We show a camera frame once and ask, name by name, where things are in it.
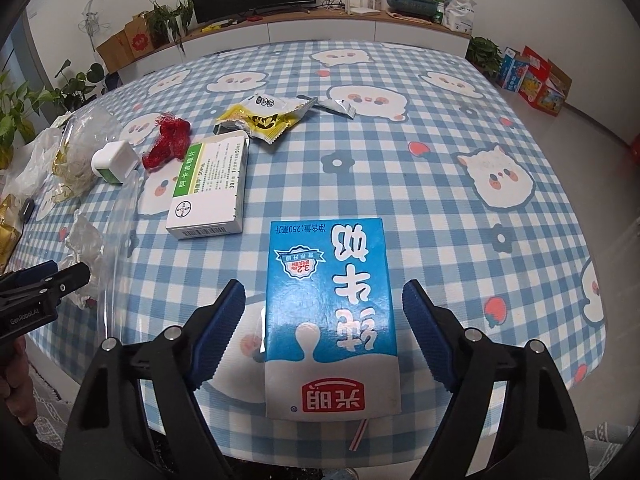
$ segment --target human hand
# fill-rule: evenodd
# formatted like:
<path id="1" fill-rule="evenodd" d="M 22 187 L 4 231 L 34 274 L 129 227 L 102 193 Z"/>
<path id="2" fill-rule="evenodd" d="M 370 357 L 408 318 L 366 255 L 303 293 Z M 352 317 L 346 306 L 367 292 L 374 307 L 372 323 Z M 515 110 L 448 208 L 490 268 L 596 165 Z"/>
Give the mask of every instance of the human hand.
<path id="1" fill-rule="evenodd" d="M 24 426 L 32 424 L 38 417 L 26 347 L 24 336 L 14 341 L 15 355 L 4 370 L 4 378 L 0 376 L 0 399 L 4 399 L 9 411 Z"/>

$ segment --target white medicine box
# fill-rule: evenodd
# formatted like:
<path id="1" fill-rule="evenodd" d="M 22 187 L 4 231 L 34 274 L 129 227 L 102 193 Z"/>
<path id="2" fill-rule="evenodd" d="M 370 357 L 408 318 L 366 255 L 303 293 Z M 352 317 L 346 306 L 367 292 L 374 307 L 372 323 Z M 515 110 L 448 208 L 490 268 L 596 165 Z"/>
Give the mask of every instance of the white medicine box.
<path id="1" fill-rule="evenodd" d="M 178 239 L 242 232 L 248 147 L 241 130 L 189 147 L 175 183 L 167 231 Z"/>

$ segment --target blue checkered tablecloth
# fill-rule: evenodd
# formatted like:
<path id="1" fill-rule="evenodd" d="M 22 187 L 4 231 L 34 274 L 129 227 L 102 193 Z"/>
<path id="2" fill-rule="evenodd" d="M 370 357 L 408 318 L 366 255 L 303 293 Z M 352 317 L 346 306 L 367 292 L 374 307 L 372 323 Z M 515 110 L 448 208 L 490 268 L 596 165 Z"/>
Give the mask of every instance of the blue checkered tablecloth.
<path id="1" fill-rule="evenodd" d="M 272 147 L 251 143 L 242 234 L 176 240 L 164 224 L 178 169 L 147 176 L 122 335 L 125 344 L 153 338 L 212 303 L 229 279 L 244 284 L 245 314 L 216 377 L 196 392 L 223 453 L 308 467 L 420 458 L 449 394 L 433 381 L 402 312 L 402 286 L 412 278 L 434 304 L 494 341 L 541 339 L 567 387 L 597 366 L 605 327 L 592 312 L 599 289 L 578 221 L 531 135 L 466 60 L 361 41 L 272 44 L 161 70 L 100 102 L 123 124 L 122 138 L 141 141 L 136 149 L 142 152 L 157 134 L 153 114 L 185 118 L 201 139 L 211 135 L 215 117 L 254 92 L 345 98 L 358 115 L 351 121 L 312 110 Z M 36 210 L 12 266 L 60 261 L 69 252 L 63 240 L 78 205 L 104 232 L 117 195 L 117 187 L 101 183 L 81 202 L 56 205 L 39 220 Z M 357 421 L 265 418 L 264 365 L 254 357 L 270 222 L 357 217 L 383 219 L 402 414 L 369 421 L 358 449 L 349 451 Z M 95 351 L 96 313 L 67 301 L 59 313 L 33 338 L 80 381 Z M 150 423 L 161 428 L 150 385 L 143 391 Z M 495 388 L 485 434 L 497 430 L 504 391 L 503 384 Z"/>

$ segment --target floor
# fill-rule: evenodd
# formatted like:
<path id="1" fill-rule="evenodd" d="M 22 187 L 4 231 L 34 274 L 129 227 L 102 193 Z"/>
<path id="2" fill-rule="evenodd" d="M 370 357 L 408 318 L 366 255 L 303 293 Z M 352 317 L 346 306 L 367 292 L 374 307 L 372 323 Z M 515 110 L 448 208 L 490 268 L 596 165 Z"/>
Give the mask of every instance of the floor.
<path id="1" fill-rule="evenodd" d="M 606 351 L 600 366 L 570 391 L 583 430 L 600 422 L 634 426 L 640 414 L 640 167 L 610 133 L 571 110 L 557 118 L 503 92 L 554 168 L 578 217 L 598 273 L 606 309 Z M 73 400 L 77 385 L 31 348 L 38 371 Z M 493 445 L 483 439 L 470 471 L 483 468 Z M 417 462 L 361 468 L 360 480 L 403 480 Z"/>

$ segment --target barcode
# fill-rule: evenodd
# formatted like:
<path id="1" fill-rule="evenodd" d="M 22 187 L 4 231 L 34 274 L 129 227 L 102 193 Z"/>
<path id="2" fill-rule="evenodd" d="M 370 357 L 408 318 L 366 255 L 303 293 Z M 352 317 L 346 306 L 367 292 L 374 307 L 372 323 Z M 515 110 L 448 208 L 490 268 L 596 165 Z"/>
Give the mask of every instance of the barcode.
<path id="1" fill-rule="evenodd" d="M 221 235 L 226 233 L 223 227 L 205 227 L 202 229 L 190 229 L 182 231 L 185 236 L 205 236 L 205 235 Z"/>

